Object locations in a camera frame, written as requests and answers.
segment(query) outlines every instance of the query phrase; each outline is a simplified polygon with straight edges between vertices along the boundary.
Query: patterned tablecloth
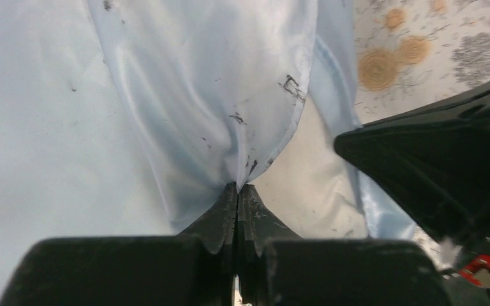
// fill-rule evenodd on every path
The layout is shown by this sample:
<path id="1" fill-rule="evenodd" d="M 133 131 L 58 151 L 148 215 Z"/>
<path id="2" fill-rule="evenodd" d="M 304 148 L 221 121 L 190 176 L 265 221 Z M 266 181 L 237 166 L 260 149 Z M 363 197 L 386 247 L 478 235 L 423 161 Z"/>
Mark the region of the patterned tablecloth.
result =
<path id="1" fill-rule="evenodd" d="M 434 103 L 490 81 L 490 0 L 356 0 L 362 122 Z M 438 268 L 453 254 L 420 228 L 413 238 Z"/>

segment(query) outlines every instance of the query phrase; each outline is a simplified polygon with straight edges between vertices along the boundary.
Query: red tag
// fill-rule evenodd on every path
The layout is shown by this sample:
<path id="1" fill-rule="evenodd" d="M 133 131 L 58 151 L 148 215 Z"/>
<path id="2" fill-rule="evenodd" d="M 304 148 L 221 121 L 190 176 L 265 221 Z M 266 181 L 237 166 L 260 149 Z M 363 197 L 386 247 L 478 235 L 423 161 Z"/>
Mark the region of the red tag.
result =
<path id="1" fill-rule="evenodd" d="M 486 269 L 490 272 L 490 255 L 480 255 L 471 263 L 459 271 L 459 274 L 476 286 L 482 286 L 479 280 L 474 278 L 474 273 Z"/>

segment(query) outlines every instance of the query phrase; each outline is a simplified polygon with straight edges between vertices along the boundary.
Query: white cloth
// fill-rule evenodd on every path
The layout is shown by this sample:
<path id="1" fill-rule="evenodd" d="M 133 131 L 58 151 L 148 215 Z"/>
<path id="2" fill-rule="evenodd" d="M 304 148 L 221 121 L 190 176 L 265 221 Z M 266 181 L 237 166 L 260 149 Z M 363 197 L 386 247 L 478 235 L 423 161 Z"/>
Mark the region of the white cloth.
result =
<path id="1" fill-rule="evenodd" d="M 0 1 L 0 294 L 41 239 L 169 235 L 226 183 L 259 176 L 297 128 L 309 73 L 327 139 L 359 126 L 351 11 L 346 0 Z M 363 181 L 338 162 L 365 233 Z"/>

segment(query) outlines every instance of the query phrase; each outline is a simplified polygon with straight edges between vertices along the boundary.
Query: dark stain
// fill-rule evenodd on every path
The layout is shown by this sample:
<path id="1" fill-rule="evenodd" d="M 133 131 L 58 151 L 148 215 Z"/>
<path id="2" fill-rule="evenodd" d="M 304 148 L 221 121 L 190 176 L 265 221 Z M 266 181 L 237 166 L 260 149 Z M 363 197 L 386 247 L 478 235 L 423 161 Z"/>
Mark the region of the dark stain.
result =
<path id="1" fill-rule="evenodd" d="M 354 233 L 354 230 L 353 229 L 351 229 L 350 231 L 347 231 L 346 234 L 343 236 L 343 238 L 350 237 L 350 235 L 352 235 L 352 233 Z"/>
<path id="2" fill-rule="evenodd" d="M 243 122 L 243 119 L 241 118 L 239 113 L 235 113 L 235 115 L 230 115 L 229 117 L 234 118 L 237 121 L 237 123 L 239 123 L 239 124 L 247 125 L 245 122 Z"/>
<path id="3" fill-rule="evenodd" d="M 305 101 L 303 92 L 299 89 L 299 84 L 294 80 L 291 75 L 286 76 L 286 81 L 284 84 L 278 83 L 286 92 L 290 93 L 297 99 Z"/>
<path id="4" fill-rule="evenodd" d="M 286 226 L 282 225 L 282 224 L 279 224 L 277 222 L 273 222 L 273 224 L 275 224 L 276 226 L 279 226 L 280 228 L 287 228 Z"/>
<path id="5" fill-rule="evenodd" d="M 112 3 L 110 0 L 104 0 L 104 9 L 106 11 L 110 11 L 112 9 Z"/>
<path id="6" fill-rule="evenodd" d="M 258 161 L 255 159 L 255 161 L 253 161 L 253 166 L 251 167 L 251 171 L 249 171 L 249 175 L 251 175 L 251 173 L 253 173 L 256 166 L 258 166 Z"/>
<path id="7" fill-rule="evenodd" d="M 113 116 L 113 115 L 115 115 L 115 114 L 117 114 L 117 111 L 114 111 L 114 112 L 112 112 L 111 114 L 104 116 L 104 118 L 111 117 L 111 116 Z"/>

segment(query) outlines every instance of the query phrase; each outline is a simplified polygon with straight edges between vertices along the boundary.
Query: gray floral pattern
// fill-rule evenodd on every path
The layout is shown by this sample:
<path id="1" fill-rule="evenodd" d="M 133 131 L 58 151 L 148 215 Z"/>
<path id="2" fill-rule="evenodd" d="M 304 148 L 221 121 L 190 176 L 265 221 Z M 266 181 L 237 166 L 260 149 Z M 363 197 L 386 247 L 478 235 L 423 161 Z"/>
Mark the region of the gray floral pattern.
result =
<path id="1" fill-rule="evenodd" d="M 458 82 L 473 88 L 490 80 L 490 33 L 465 36 L 451 59 L 456 63 L 454 76 Z"/>
<path id="2" fill-rule="evenodd" d="M 458 7 L 458 11 L 464 10 L 469 4 L 480 2 L 482 6 L 490 6 L 490 0 L 454 0 L 454 4 Z"/>

